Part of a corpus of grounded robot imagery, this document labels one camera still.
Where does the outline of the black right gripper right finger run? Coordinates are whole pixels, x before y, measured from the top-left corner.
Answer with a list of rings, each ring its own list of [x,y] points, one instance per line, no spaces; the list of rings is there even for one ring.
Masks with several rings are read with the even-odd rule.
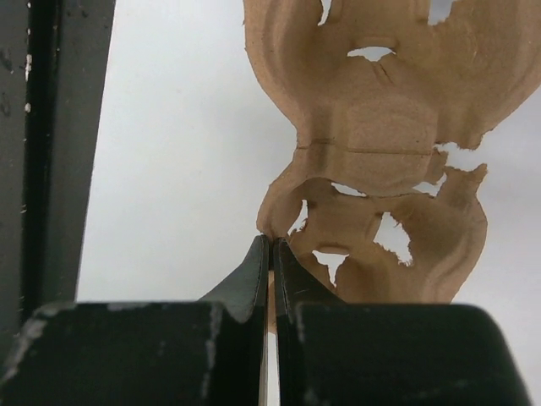
[[[463,304],[347,304],[273,245],[283,405],[528,405],[507,342]]]

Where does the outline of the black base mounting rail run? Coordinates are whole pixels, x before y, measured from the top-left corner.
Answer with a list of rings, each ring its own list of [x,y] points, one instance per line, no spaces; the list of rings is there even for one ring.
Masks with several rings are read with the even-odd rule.
[[[113,1],[1,4],[1,340],[79,275]]]

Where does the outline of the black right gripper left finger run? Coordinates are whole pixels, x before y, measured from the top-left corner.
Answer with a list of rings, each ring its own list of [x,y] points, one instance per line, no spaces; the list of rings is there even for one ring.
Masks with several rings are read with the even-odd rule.
[[[196,301],[57,302],[24,324],[4,405],[263,405],[271,245]]]

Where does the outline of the single brown cardboard cup carrier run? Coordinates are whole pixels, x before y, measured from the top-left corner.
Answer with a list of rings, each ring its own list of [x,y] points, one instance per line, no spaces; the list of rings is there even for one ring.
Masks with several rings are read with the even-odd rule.
[[[297,131],[258,229],[350,303],[448,303],[484,248],[477,148],[540,84],[537,1],[247,1],[246,51]]]

